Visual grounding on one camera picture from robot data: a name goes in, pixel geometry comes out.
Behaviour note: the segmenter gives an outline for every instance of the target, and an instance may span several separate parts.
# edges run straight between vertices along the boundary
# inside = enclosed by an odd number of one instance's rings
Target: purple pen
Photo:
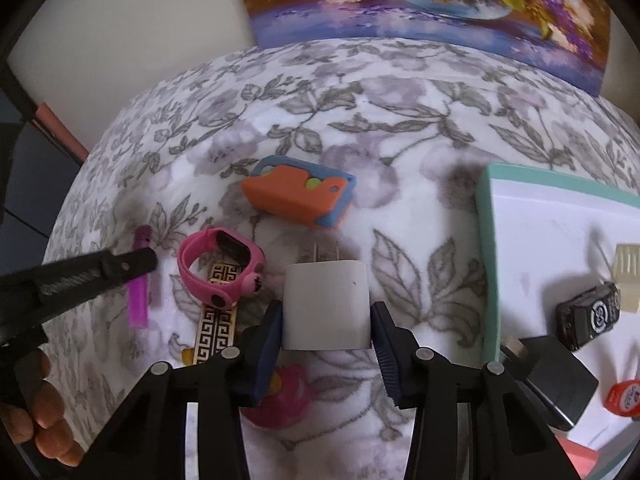
[[[136,228],[132,249],[135,251],[149,247],[151,235],[151,227],[148,225]],[[129,328],[148,328],[149,326],[147,277],[148,275],[145,274],[127,283],[129,289]]]

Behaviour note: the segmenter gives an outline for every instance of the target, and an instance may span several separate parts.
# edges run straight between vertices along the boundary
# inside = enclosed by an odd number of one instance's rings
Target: pink rubber duck
[[[241,413],[259,428],[283,430],[306,417],[314,396],[300,365],[276,368],[269,393],[257,408],[242,408]]]

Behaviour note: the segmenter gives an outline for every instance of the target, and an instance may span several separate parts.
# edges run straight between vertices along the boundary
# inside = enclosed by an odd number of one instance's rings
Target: tablecloth
[[[397,323],[454,362],[479,365],[486,280],[474,189],[491,162],[577,174],[639,192],[640,130],[602,98],[530,66],[469,48],[398,39],[324,40],[252,48],[160,82],[127,105],[81,168],[46,260],[130,250],[153,228],[159,267],[150,327],[127,326],[120,288],[46,325],[52,382],[76,439],[88,446],[158,360],[181,365],[200,305],[176,250],[205,224],[252,238],[267,257],[256,324],[282,293],[288,264],[329,259],[369,266],[370,296]],[[358,179],[337,231],[309,231],[251,208],[239,184],[277,153]],[[386,396],[370,351],[284,352],[316,392],[308,417],[277,433],[243,423],[254,479],[401,479],[414,414]],[[196,478],[193,413],[188,478]]]

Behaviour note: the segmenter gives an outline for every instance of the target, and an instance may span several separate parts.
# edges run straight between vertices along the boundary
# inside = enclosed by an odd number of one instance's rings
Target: painting
[[[603,0],[244,0],[263,48],[398,37],[478,48],[597,95],[609,50]]]

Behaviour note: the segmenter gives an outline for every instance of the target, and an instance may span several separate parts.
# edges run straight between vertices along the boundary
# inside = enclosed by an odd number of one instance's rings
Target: black power adapter
[[[558,430],[569,431],[587,408],[598,380],[553,336],[507,338],[500,345],[505,369]]]

